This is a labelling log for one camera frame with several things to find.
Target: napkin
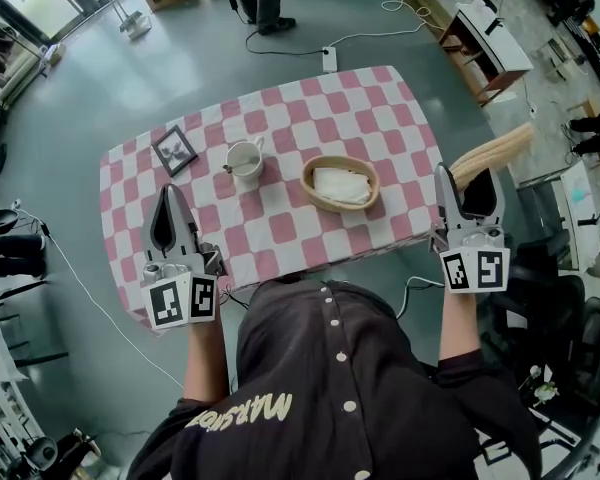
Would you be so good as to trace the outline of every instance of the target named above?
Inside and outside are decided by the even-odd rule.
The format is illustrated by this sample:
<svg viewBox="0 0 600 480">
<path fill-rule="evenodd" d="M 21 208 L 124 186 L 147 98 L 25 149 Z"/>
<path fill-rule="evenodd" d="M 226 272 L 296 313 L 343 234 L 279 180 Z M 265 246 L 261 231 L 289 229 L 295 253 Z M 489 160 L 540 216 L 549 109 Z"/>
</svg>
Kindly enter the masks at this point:
<svg viewBox="0 0 600 480">
<path fill-rule="evenodd" d="M 369 178 L 345 169 L 332 167 L 314 169 L 313 188 L 322 197 L 341 203 L 362 205 L 371 197 Z"/>
</svg>

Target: black shirt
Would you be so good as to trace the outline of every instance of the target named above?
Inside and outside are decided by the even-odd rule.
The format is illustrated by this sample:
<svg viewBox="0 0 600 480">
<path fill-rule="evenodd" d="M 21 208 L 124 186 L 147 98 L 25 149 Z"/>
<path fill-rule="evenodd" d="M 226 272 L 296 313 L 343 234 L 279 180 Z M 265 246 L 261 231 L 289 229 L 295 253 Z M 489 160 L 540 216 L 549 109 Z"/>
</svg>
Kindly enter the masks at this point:
<svg viewBox="0 0 600 480">
<path fill-rule="evenodd" d="M 513 378 L 476 351 L 440 361 L 434 382 L 391 308 L 356 286 L 261 286 L 238 334 L 237 375 L 220 403 L 181 400 L 129 478 L 471 479 L 474 427 L 506 439 L 540 477 Z"/>
</svg>

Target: white cable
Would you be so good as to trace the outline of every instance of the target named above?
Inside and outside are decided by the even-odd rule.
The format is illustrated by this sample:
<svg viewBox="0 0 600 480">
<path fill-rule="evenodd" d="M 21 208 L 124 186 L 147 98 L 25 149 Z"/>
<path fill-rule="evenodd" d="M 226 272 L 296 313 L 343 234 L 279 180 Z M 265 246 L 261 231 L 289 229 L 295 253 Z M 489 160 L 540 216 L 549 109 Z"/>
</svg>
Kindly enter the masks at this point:
<svg viewBox="0 0 600 480">
<path fill-rule="evenodd" d="M 411 281 L 413 281 L 414 279 L 417 279 L 418 281 L 422 281 L 423 283 L 428 283 L 433 286 L 437 286 L 438 288 L 444 288 L 444 284 L 439 283 L 438 281 L 432 281 L 431 279 L 425 279 L 424 277 L 419 277 L 419 276 L 411 276 L 407 280 L 407 282 L 404 284 L 404 296 L 402 297 L 402 307 L 400 308 L 400 311 L 396 315 L 396 320 L 398 320 L 404 314 L 404 312 L 407 310 L 407 293 L 409 293 L 409 283 L 411 283 Z"/>
<path fill-rule="evenodd" d="M 396 4 L 396 6 L 392 7 L 392 8 L 388 8 L 387 4 Z M 420 18 L 421 23 L 420 23 L 420 25 L 418 25 L 417 28 L 415 28 L 413 30 L 400 30 L 398 32 L 382 32 L 382 33 L 377 33 L 377 34 L 351 34 L 350 36 L 345 36 L 345 37 L 338 39 L 337 41 L 334 41 L 333 43 L 331 43 L 329 45 L 329 47 L 332 47 L 332 46 L 344 41 L 345 39 L 351 39 L 353 37 L 363 37 L 363 36 L 364 37 L 382 37 L 382 36 L 397 36 L 400 34 L 413 34 L 414 32 L 417 32 L 418 30 L 420 30 L 425 25 L 429 25 L 430 27 L 437 28 L 438 30 L 444 30 L 444 28 L 439 27 L 438 25 L 434 25 L 433 23 L 429 23 L 427 20 L 425 20 L 425 18 L 431 14 L 431 9 L 429 9 L 427 7 L 420 7 L 416 11 L 413 7 L 411 7 L 404 0 L 386 0 L 386 1 L 382 2 L 381 6 L 385 11 L 388 11 L 388 12 L 396 12 L 396 11 L 399 11 L 400 9 L 402 9 L 403 7 L 408 7 L 409 9 L 411 9 L 414 12 L 414 14 L 418 18 Z"/>
<path fill-rule="evenodd" d="M 29 217 L 31 217 L 34 220 L 37 220 L 40 225 L 42 226 L 43 221 L 40 220 L 38 217 L 36 217 L 35 215 L 31 215 L 29 212 L 27 212 L 26 210 L 23 210 L 21 208 L 18 209 L 18 211 L 21 211 L 22 213 L 28 215 Z M 160 368 L 156 363 L 154 363 L 151 359 L 149 359 L 144 352 L 142 352 L 142 350 L 140 350 L 138 347 L 136 347 L 136 345 L 129 339 L 127 338 L 127 336 L 120 330 L 120 327 L 118 327 L 118 324 L 115 323 L 115 321 L 113 320 L 113 318 L 111 318 L 111 316 L 109 316 L 109 313 L 107 313 L 104 308 L 98 304 L 94 298 L 91 296 L 91 293 L 89 293 L 89 290 L 87 290 L 87 287 L 84 285 L 84 283 L 82 281 L 80 281 L 80 278 L 78 277 L 78 274 L 76 274 L 76 271 L 73 269 L 73 267 L 71 266 L 71 263 L 69 263 L 69 260 L 67 259 L 67 257 L 65 256 L 64 252 L 62 251 L 62 249 L 60 248 L 60 246 L 58 245 L 58 242 L 56 242 L 55 238 L 53 238 L 53 236 L 49 235 L 49 238 L 51 239 L 51 241 L 53 242 L 53 244 L 56 246 L 56 248 L 58 249 L 58 252 L 62 255 L 62 258 L 64 259 L 64 261 L 66 262 L 67 266 L 69 267 L 69 270 L 71 270 L 71 272 L 73 273 L 74 277 L 76 278 L 76 281 L 78 281 L 78 284 L 80 286 L 82 286 L 82 289 L 84 290 L 84 292 L 87 294 L 87 296 L 89 297 L 89 299 L 91 300 L 91 302 L 93 302 L 94 306 L 96 306 L 100 311 L 102 311 L 102 313 L 104 314 L 104 316 L 106 316 L 109 321 L 113 324 L 113 326 L 116 328 L 116 331 L 118 331 L 120 333 L 120 336 L 122 336 L 125 340 L 127 340 L 127 343 L 129 343 L 129 345 L 131 345 L 133 348 L 136 349 L 136 351 L 138 352 L 138 354 L 140 354 L 151 366 L 157 368 L 158 370 L 160 370 L 162 373 L 164 373 L 167 377 L 169 377 L 173 382 L 175 382 L 178 386 L 180 386 L 181 388 L 183 388 L 182 384 L 180 384 L 175 377 L 173 377 L 169 372 L 163 370 L 162 368 Z"/>
</svg>

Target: table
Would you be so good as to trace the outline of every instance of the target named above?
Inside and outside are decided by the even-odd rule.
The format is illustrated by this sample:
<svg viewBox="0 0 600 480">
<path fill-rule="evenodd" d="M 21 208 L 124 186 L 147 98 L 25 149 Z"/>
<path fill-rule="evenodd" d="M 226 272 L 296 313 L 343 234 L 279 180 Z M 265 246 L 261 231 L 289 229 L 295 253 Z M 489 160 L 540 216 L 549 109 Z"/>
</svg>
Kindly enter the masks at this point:
<svg viewBox="0 0 600 480">
<path fill-rule="evenodd" d="M 179 125 L 199 159 L 171 180 L 151 148 Z M 264 172 L 235 181 L 222 165 L 232 143 L 263 135 Z M 372 163 L 378 202 L 367 211 L 319 210 L 300 186 L 318 155 Z M 233 291 L 294 272 L 376 254 L 426 236 L 437 219 L 433 167 L 441 160 L 420 105 L 390 66 L 291 82 L 213 105 L 117 146 L 100 165 L 105 246 L 123 307 L 145 326 L 140 229 L 159 188 L 182 189 L 201 239 L 220 247 Z"/>
<path fill-rule="evenodd" d="M 504 24 L 490 35 L 485 33 L 497 18 L 491 9 L 475 4 L 457 4 L 457 7 L 458 12 L 439 42 L 460 69 L 478 103 L 484 106 L 531 71 L 533 64 Z M 460 41 L 468 56 L 461 53 L 459 45 L 445 45 L 450 36 Z M 486 85 L 470 70 L 468 65 L 471 63 L 482 71 Z"/>
<path fill-rule="evenodd" d="M 600 254 L 598 225 L 578 225 L 579 220 L 597 215 L 587 169 L 584 163 L 579 161 L 571 167 L 520 183 L 518 190 L 533 190 L 533 187 L 546 183 L 552 183 L 558 210 L 569 232 L 572 267 L 579 272 L 586 272 Z"/>
</svg>

